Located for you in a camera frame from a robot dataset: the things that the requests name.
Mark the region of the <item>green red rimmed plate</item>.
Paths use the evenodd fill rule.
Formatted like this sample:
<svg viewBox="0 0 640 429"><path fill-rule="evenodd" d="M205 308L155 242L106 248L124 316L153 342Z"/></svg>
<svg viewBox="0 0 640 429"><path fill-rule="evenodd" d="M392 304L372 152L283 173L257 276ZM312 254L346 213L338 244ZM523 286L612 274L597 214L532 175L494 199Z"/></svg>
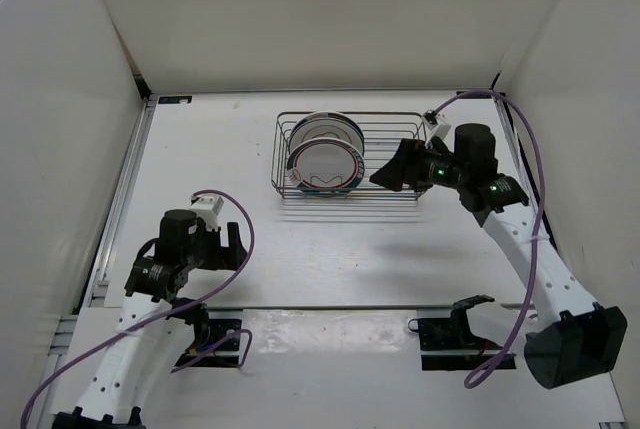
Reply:
<svg viewBox="0 0 640 429"><path fill-rule="evenodd" d="M347 194L365 175L365 162L351 144L320 137L303 142L291 151L286 174L291 184L309 195Z"/></svg>

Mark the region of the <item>white plate green line rim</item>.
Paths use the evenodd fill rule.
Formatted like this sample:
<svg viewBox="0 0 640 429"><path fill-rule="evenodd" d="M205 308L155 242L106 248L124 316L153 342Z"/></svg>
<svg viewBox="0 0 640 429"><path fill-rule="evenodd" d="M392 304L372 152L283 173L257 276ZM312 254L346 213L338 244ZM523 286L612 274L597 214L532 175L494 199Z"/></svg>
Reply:
<svg viewBox="0 0 640 429"><path fill-rule="evenodd" d="M363 131L351 118L339 112L315 112L301 119L291 130L288 148L292 151L303 142L320 137L347 142L361 155L365 153Z"/></svg>

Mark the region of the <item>metal wire dish rack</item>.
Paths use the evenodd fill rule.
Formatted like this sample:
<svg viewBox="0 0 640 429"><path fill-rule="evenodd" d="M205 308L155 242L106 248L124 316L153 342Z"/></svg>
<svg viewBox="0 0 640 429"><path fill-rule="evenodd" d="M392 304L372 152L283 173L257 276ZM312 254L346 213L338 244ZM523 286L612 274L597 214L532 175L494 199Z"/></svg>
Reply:
<svg viewBox="0 0 640 429"><path fill-rule="evenodd" d="M405 186L398 192L385 189L370 181L370 176L381 169L396 153L403 139L419 139L426 141L431 129L425 118L417 112L390 111L346 111L344 115L359 126L363 133L364 172L360 183L351 189L311 189L301 188L289 178L289 159L294 152L291 142L294 127L308 114L302 111L286 111L276 118L275 135L272 151L271 185L285 199L296 198L329 198L338 199L361 198L399 199L416 201L421 196Z"/></svg>

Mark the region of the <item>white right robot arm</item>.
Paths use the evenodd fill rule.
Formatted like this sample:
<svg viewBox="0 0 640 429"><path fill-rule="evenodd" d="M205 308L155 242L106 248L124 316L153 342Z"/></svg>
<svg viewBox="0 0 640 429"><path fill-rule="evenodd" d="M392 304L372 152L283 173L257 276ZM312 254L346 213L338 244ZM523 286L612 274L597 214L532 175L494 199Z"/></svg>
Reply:
<svg viewBox="0 0 640 429"><path fill-rule="evenodd" d="M516 179L498 170L490 128L469 123L454 132L454 146L434 136L404 139L370 180L399 192L433 186L455 190L461 205L498 245L525 287L525 308L535 308L539 325L527 329L517 316L504 351L523 355L534 379L553 389L615 367L628 327L617 306L606 308L574 277L540 234L541 216Z"/></svg>

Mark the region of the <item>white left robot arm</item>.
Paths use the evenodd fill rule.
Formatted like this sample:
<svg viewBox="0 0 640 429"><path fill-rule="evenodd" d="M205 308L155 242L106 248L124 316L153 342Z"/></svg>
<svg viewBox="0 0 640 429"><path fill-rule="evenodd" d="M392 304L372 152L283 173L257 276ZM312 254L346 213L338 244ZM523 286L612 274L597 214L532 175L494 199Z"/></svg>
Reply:
<svg viewBox="0 0 640 429"><path fill-rule="evenodd" d="M210 342L205 304L179 292L192 270L237 271L247 257L237 223L228 223L229 244L221 243L222 205L207 194L187 209L164 213L157 237L138 250L124 285L117 341L106 347L74 409L55 416L54 427L142 427L152 390L184 353Z"/></svg>

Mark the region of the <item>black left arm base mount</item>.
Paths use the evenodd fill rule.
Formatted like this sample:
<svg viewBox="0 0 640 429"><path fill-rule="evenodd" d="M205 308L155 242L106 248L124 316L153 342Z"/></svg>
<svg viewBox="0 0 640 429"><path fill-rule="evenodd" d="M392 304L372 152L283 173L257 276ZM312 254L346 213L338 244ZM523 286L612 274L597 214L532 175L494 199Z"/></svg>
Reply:
<svg viewBox="0 0 640 429"><path fill-rule="evenodd" d="M203 303L173 316L173 319L183 320L192 328L194 340L176 361L178 369L194 360L208 347L217 343L223 337L242 328L242 319L237 311L214 311ZM235 335L225 341L213 354L206 355L194 364L194 367L231 368L239 366L241 336Z"/></svg>

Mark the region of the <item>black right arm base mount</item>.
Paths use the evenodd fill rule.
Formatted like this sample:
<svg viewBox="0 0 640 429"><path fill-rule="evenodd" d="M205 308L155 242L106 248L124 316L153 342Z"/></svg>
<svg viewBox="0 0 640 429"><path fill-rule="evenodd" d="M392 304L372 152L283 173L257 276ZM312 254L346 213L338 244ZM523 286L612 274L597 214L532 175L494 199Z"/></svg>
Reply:
<svg viewBox="0 0 640 429"><path fill-rule="evenodd" d="M446 316L436 317L422 311L407 322L410 333L419 339L421 369L424 372L470 371L501 350L490 339L471 331L468 312L479 306L487 309L495 299L476 295L456 301Z"/></svg>

